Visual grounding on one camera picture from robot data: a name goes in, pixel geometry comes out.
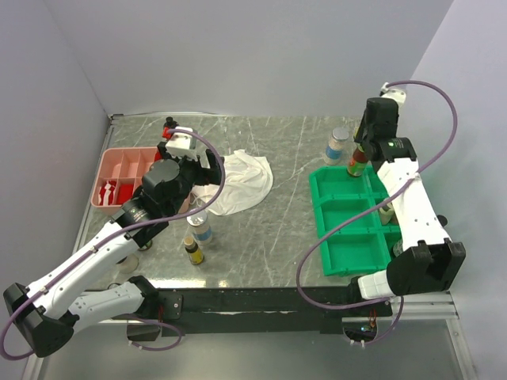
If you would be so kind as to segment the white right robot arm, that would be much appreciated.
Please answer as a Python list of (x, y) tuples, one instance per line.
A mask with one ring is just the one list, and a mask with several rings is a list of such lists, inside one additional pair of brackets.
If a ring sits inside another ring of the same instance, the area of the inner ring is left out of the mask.
[(347, 306), (365, 315), (375, 298), (447, 291), (466, 257), (441, 225), (419, 174), (409, 139), (396, 135), (398, 104), (386, 97), (369, 98), (356, 141), (382, 182), (401, 230), (398, 255), (386, 269), (363, 275), (347, 296)]

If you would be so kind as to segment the dark sauce bottle black cap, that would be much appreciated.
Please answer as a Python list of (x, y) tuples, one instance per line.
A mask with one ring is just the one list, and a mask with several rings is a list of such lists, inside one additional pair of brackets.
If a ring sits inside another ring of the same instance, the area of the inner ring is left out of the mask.
[[(437, 220), (439, 221), (440, 225), (442, 227), (446, 227), (446, 225), (448, 224), (448, 219), (444, 216), (444, 215), (437, 215), (436, 216)], [(399, 255), (401, 255), (403, 253), (403, 241), (402, 239), (400, 238), (394, 245), (393, 247), (391, 248), (391, 255), (393, 257), (398, 257)]]

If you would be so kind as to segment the silver lid blue label jar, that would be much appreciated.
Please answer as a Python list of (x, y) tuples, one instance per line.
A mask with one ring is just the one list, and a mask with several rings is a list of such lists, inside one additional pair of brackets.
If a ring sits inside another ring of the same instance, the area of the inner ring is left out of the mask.
[(349, 132), (344, 127), (336, 127), (331, 131), (323, 156), (327, 165), (338, 163), (348, 138)]

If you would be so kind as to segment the red sauce bottle yellow cap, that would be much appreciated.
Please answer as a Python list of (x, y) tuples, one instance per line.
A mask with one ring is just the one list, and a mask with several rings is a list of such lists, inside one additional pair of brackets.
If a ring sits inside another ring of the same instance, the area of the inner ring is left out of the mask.
[(360, 145), (356, 146), (347, 166), (347, 173), (351, 177), (360, 177), (368, 164), (368, 158)]

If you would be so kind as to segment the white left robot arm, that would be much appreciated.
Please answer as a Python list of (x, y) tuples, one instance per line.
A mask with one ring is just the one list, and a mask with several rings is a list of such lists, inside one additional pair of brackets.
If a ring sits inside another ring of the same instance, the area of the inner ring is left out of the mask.
[(133, 197), (72, 257), (28, 286), (13, 283), (3, 293), (10, 319), (31, 352), (47, 357), (83, 329), (124, 314), (149, 318), (158, 312), (159, 291), (138, 275), (112, 290), (83, 295), (83, 291), (116, 264), (147, 245), (181, 219), (181, 209), (196, 185), (224, 186), (224, 160), (213, 147), (205, 153), (208, 167), (189, 149), (175, 153), (158, 148), (161, 159), (143, 176)]

